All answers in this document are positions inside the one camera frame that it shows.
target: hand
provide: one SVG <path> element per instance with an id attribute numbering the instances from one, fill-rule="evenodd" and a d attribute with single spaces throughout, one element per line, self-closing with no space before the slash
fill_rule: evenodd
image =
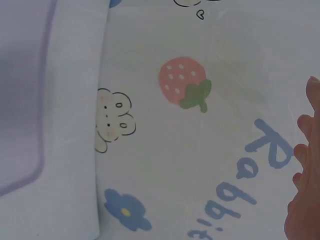
<path id="1" fill-rule="evenodd" d="M 284 224 L 289 240 L 320 240 L 320 81 L 315 77 L 309 79 L 306 95 L 314 117 L 302 115 L 297 121 L 309 144 L 294 148 L 303 172 L 293 176 L 298 193 L 288 205 Z"/>

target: cartoon print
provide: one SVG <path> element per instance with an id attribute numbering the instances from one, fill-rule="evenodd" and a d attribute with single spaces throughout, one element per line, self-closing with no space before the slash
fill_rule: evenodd
<path id="1" fill-rule="evenodd" d="M 137 198 L 129 194 L 120 195 L 113 189 L 106 189 L 104 196 L 106 199 L 105 208 L 123 226 L 133 232 L 136 232 L 138 229 L 144 231 L 152 229 L 150 221 L 144 218 L 146 209 Z"/>
<path id="2" fill-rule="evenodd" d="M 175 4 L 177 4 L 180 7 L 183 8 L 189 8 L 197 6 L 201 3 L 202 0 L 173 0 Z M 221 0 L 206 0 L 208 2 L 217 2 Z M 203 9 L 200 9 L 195 14 L 200 20 L 205 19 L 205 11 Z"/>
<path id="3" fill-rule="evenodd" d="M 114 8 L 115 6 L 118 6 L 122 0 L 110 0 L 109 8 Z"/>
<path id="4" fill-rule="evenodd" d="M 200 19 L 200 20 L 204 20 L 205 19 L 205 10 L 200 9 L 196 12 L 196 16 Z"/>
<path id="5" fill-rule="evenodd" d="M 180 7 L 188 8 L 192 6 L 197 6 L 201 3 L 201 0 L 173 0 L 175 4 Z M 207 0 L 209 2 L 217 2 L 221 0 Z"/>
<path id="6" fill-rule="evenodd" d="M 108 143 L 120 136 L 129 136 L 136 131 L 134 117 L 129 114 L 130 98 L 122 92 L 111 93 L 100 88 L 97 96 L 95 150 L 105 153 Z"/>
<path id="7" fill-rule="evenodd" d="M 158 80 L 169 102 L 182 109 L 199 106 L 202 113 L 208 111 L 206 98 L 212 83 L 207 79 L 205 69 L 191 57 L 177 57 L 165 63 Z"/>

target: strawberry leaves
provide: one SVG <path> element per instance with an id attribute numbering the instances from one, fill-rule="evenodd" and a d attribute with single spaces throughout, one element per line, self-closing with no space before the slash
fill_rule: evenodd
<path id="1" fill-rule="evenodd" d="M 185 97 L 179 101 L 182 109 L 190 109 L 196 106 L 200 107 L 202 113 L 208 111 L 206 98 L 209 96 L 212 89 L 210 80 L 205 79 L 199 85 L 188 84 L 185 87 Z"/>

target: strawberry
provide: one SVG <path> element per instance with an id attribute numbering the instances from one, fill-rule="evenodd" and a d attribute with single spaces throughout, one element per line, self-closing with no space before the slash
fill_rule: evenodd
<path id="1" fill-rule="evenodd" d="M 212 88 L 205 69 L 191 57 L 177 57 L 165 63 L 158 76 L 161 90 L 166 99 L 182 109 L 200 106 L 206 113 L 205 102 Z"/>

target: blue petal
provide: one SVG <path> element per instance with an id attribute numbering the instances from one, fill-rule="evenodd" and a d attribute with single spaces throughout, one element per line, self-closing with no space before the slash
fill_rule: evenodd
<path id="1" fill-rule="evenodd" d="M 139 221 L 139 227 L 142 229 L 142 230 L 145 230 L 145 231 L 150 231 L 152 229 L 152 225 L 151 223 L 149 222 L 148 219 L 146 218 L 141 218 L 140 221 Z"/>
<path id="2" fill-rule="evenodd" d="M 122 197 L 116 190 L 106 189 L 104 191 L 104 197 L 108 203 L 117 206 L 118 208 L 121 207 Z"/>
<path id="3" fill-rule="evenodd" d="M 123 208 L 126 208 L 130 211 L 131 215 L 134 217 L 142 217 L 146 213 L 144 205 L 134 196 L 129 194 L 124 194 L 122 196 Z"/>
<path id="4" fill-rule="evenodd" d="M 110 0 L 109 8 L 113 8 L 121 3 L 122 0 Z"/>
<path id="5" fill-rule="evenodd" d="M 139 226 L 139 218 L 123 216 L 119 218 L 120 223 L 133 232 L 136 232 Z"/>
<path id="6" fill-rule="evenodd" d="M 121 209 L 118 208 L 117 206 L 114 206 L 109 202 L 105 203 L 104 206 L 108 210 L 108 212 L 115 218 L 120 219 L 123 217 L 123 214 L 121 213 Z"/>

